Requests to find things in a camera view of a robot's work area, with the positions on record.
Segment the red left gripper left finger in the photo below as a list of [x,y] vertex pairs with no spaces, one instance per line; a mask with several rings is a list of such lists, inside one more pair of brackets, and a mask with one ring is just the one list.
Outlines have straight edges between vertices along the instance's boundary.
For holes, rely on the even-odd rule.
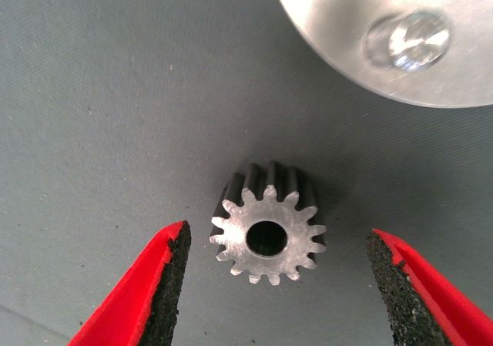
[[69,344],[172,344],[190,244],[185,220],[157,232]]

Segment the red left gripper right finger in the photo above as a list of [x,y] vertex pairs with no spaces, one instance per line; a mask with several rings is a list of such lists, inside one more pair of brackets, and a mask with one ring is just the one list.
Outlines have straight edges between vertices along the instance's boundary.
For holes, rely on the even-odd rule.
[[367,255],[395,345],[492,344],[492,319],[410,244],[373,229]]

